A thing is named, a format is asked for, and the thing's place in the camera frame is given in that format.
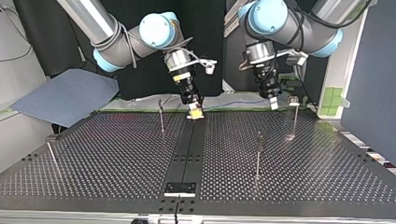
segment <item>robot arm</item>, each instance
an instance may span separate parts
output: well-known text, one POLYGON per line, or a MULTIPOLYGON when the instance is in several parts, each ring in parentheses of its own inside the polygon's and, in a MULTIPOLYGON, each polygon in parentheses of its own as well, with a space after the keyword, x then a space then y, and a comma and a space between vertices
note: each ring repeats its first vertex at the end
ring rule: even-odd
POLYGON ((200 63, 208 74, 213 74, 216 61, 198 59, 183 48, 189 39, 184 40, 175 13, 149 14, 140 25, 127 31, 99 0, 58 0, 58 3, 91 40, 95 47, 93 57, 107 72, 129 64, 136 67, 136 61, 162 50, 170 74, 180 88, 182 102, 189 106, 189 118, 203 117, 203 97, 195 86, 192 67, 200 63))
POLYGON ((261 97, 276 97, 281 93, 276 80, 276 56, 286 51, 274 50, 273 41, 297 49, 286 53, 300 54, 302 60, 297 60, 298 65, 304 64, 307 54, 328 57, 343 38, 336 24, 345 22, 362 2, 319 0, 312 10, 313 16, 289 8, 283 0, 258 0, 244 5, 238 11, 238 18, 247 48, 244 65, 248 63, 248 66, 241 70, 253 69, 261 97))

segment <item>yellow object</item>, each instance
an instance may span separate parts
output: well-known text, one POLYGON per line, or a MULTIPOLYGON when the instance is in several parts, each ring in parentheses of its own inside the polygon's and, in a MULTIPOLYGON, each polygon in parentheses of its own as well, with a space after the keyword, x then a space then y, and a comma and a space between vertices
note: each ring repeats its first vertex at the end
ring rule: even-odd
POLYGON ((175 76, 175 77, 174 77, 174 81, 175 81, 175 82, 178 82, 178 81, 180 81, 181 79, 188 78, 188 77, 191 77, 191 75, 190 75, 189 72, 188 72, 188 73, 183 73, 183 74, 181 74, 181 75, 175 76))
POLYGON ((204 117, 201 108, 195 108, 190 111, 191 119, 201 119, 204 117))

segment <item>black perforated table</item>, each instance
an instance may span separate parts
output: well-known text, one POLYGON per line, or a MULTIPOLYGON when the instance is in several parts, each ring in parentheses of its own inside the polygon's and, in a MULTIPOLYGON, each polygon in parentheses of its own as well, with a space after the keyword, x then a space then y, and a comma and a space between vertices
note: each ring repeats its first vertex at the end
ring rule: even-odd
POLYGON ((185 116, 92 115, 0 174, 0 210, 396 218, 396 177, 312 112, 185 116))

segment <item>gray cloth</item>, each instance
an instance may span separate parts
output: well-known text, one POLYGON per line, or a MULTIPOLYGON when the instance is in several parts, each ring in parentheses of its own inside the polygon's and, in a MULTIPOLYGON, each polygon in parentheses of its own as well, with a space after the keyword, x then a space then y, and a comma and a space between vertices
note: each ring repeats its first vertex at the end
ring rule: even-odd
POLYGON ((22 97, 12 109, 70 127, 106 105, 119 91, 117 81, 80 69, 69 69, 22 97))

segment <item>white panel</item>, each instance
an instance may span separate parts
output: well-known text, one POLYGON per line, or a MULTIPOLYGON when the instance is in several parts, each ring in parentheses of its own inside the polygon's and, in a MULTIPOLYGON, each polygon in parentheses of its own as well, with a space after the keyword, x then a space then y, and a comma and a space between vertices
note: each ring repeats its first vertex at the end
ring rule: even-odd
MULTIPOLYGON (((367 17, 367 10, 353 24, 343 28, 343 41, 339 44, 338 49, 332 54, 327 65, 326 76, 319 100, 319 108, 324 96, 326 87, 343 88, 342 97, 347 96, 350 79, 352 77, 353 67, 355 66, 358 55, 361 34, 367 17)), ((336 116, 319 115, 321 119, 340 119, 343 113, 343 107, 339 106, 336 116)))
POLYGON ((0 121, 0 173, 45 144, 50 124, 23 114, 0 121))
MULTIPOLYGON (((0 0, 0 4, 14 7, 10 0, 0 0)), ((0 60, 5 60, 24 54, 29 48, 2 13, 4 12, 0 12, 0 60)), ((10 11, 7 14, 24 32, 19 18, 10 11)), ((7 108, 45 81, 44 72, 33 50, 21 59, 0 62, 0 110, 7 108)))
MULTIPOLYGON (((0 0, 0 4, 14 7, 12 0, 0 0)), ((0 12, 0 61, 23 55, 29 48, 15 27, 0 12)), ((24 33, 21 21, 13 13, 8 15, 24 33)), ((0 62, 0 172, 20 160, 21 157, 44 144, 52 134, 50 124, 18 112, 5 112, 13 102, 46 79, 32 50, 26 57, 0 62)))

